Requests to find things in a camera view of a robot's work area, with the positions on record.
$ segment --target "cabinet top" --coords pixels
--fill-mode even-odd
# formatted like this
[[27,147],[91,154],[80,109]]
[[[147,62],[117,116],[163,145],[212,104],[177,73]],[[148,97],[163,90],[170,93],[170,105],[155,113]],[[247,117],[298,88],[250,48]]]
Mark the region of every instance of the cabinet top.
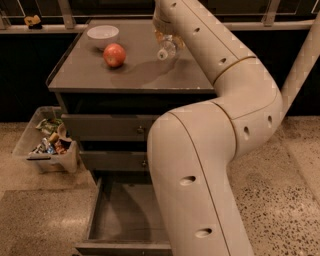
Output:
[[[113,25],[120,31],[118,43],[126,50],[125,63],[110,69],[102,51],[88,40],[88,29]],[[52,92],[203,92],[212,91],[210,82],[185,47],[179,57],[161,61],[151,20],[92,20],[49,84]]]

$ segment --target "dark wall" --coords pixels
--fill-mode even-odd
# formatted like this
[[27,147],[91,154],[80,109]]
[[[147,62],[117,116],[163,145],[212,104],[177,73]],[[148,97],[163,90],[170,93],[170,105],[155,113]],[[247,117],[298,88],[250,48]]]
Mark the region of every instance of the dark wall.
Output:
[[29,121],[57,105],[46,79],[76,34],[0,35],[0,122]]
[[[308,31],[234,32],[281,88]],[[0,35],[0,122],[29,121],[40,106],[57,105],[46,79],[76,34]],[[320,115],[320,61],[289,115]]]
[[[309,31],[237,31],[242,40],[263,62],[279,88],[298,55]],[[320,115],[320,60],[316,62],[288,115]]]

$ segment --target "drawer cabinet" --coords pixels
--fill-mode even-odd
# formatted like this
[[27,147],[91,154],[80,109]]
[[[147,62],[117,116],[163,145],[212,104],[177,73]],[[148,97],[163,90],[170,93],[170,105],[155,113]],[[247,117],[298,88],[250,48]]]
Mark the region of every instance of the drawer cabinet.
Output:
[[87,30],[97,25],[119,28],[124,65],[106,67],[85,31],[48,78],[99,190],[86,240],[76,247],[82,255],[171,256],[148,168],[148,133],[168,110],[216,95],[187,48],[177,59],[157,59],[151,20],[92,20]]

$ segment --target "trash bin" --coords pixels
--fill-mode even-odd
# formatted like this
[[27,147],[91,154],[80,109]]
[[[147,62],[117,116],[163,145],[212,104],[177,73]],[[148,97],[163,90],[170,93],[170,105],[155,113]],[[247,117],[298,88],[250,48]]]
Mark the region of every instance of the trash bin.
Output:
[[41,173],[53,171],[75,172],[79,159],[78,146],[75,141],[71,142],[65,154],[29,154],[45,137],[41,131],[36,129],[36,126],[43,119],[60,118],[61,115],[60,107],[39,107],[15,146],[12,152],[13,157],[32,166],[32,168],[38,169]]

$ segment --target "drawer handle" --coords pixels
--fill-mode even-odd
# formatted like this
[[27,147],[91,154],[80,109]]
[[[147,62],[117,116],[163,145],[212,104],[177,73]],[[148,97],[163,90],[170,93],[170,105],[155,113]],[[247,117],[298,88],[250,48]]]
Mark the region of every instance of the drawer handle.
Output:
[[137,129],[137,133],[138,134],[144,134],[144,130],[145,129],[142,126],[139,126],[138,129]]
[[148,166],[148,162],[146,160],[143,160],[141,165],[142,165],[142,167],[147,167]]

